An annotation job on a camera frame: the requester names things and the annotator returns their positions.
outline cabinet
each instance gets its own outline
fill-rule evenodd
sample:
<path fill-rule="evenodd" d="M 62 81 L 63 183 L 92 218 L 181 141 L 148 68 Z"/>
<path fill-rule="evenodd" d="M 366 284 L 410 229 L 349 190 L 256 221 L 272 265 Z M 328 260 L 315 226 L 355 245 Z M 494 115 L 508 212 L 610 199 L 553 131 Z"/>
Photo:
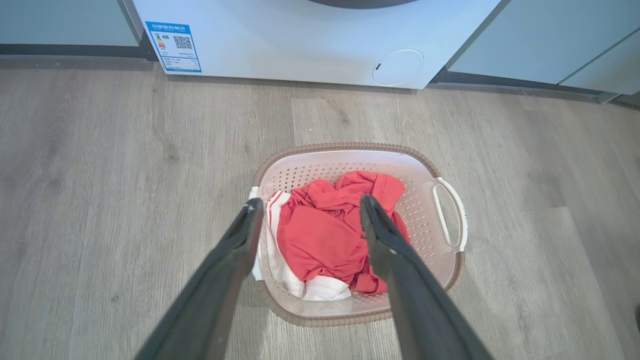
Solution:
<path fill-rule="evenodd" d="M 640 91 L 640 29 L 561 85 L 627 95 Z"/>
<path fill-rule="evenodd" d="M 502 11 L 454 57 L 449 71 L 558 84 L 640 28 L 638 0 L 501 5 Z"/>
<path fill-rule="evenodd" d="M 125 2 L 119 1 L 3 1 L 0 44 L 138 46 Z"/>

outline red clothing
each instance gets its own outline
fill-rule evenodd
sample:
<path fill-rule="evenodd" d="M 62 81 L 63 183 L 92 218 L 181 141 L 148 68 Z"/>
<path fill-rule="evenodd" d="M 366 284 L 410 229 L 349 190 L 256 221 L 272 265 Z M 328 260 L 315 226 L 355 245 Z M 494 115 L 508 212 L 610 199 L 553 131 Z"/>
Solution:
<path fill-rule="evenodd" d="M 280 210 L 277 242 L 287 264 L 302 281 L 317 275 L 334 277 L 349 289 L 375 294 L 387 284 L 369 264 L 369 248 L 360 225 L 360 198 L 373 195 L 409 241 L 395 212 L 404 193 L 400 180 L 370 172 L 350 172 L 335 183 L 317 180 L 295 189 Z"/>

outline washing machine door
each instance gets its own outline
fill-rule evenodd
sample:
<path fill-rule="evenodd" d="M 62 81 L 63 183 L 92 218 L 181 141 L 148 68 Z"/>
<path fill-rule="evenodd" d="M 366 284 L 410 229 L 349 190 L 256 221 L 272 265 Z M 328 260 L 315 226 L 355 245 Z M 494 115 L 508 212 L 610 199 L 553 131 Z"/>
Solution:
<path fill-rule="evenodd" d="M 378 9 L 388 8 L 417 0 L 311 0 L 315 3 L 345 9 Z"/>

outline plastic laundry basket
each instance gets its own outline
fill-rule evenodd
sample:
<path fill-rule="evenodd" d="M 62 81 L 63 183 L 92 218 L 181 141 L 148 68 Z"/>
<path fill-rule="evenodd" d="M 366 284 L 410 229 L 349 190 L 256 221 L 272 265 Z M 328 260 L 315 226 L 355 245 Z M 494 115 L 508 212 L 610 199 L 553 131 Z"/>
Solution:
<path fill-rule="evenodd" d="M 467 242 L 467 218 L 464 207 L 451 185 L 435 166 L 419 152 L 398 145 L 379 143 L 329 143 L 288 149 L 266 160 L 258 171 L 252 197 L 267 203 L 273 194 L 308 185 L 318 179 L 332 183 L 355 170 L 388 174 L 404 183 L 405 192 L 396 204 L 411 244 L 443 288 L 457 278 Z M 436 188 L 451 196 L 458 214 L 459 237 L 456 242 L 442 216 Z M 263 223 L 253 274 L 268 306 L 278 316 L 296 325 L 335 326 L 364 323 L 391 317 L 386 293 L 362 295 L 356 292 L 340 301 L 310 302 L 291 295 L 271 276 L 266 250 L 266 225 Z"/>

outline white washing machine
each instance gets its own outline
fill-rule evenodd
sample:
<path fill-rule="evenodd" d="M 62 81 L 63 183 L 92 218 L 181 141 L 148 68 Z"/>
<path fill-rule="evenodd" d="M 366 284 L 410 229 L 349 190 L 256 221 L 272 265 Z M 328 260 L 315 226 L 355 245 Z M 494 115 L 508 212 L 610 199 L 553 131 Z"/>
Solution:
<path fill-rule="evenodd" d="M 134 0 L 167 74 L 424 88 L 499 0 Z"/>

